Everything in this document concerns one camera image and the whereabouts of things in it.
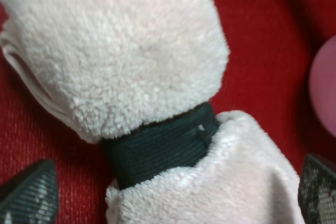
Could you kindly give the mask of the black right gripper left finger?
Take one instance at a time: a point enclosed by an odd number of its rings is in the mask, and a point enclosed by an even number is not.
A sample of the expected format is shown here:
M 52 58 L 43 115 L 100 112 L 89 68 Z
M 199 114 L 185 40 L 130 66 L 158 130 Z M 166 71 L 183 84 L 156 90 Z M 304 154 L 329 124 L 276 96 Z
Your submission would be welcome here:
M 57 213 L 52 160 L 40 159 L 1 185 L 1 223 L 55 223 Z

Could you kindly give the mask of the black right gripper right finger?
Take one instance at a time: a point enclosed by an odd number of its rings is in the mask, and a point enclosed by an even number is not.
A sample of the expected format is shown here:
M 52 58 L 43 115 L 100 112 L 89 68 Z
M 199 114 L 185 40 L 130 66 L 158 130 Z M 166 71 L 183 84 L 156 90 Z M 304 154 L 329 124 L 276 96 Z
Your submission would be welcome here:
M 298 204 L 305 223 L 335 224 L 335 163 L 320 155 L 305 157 Z

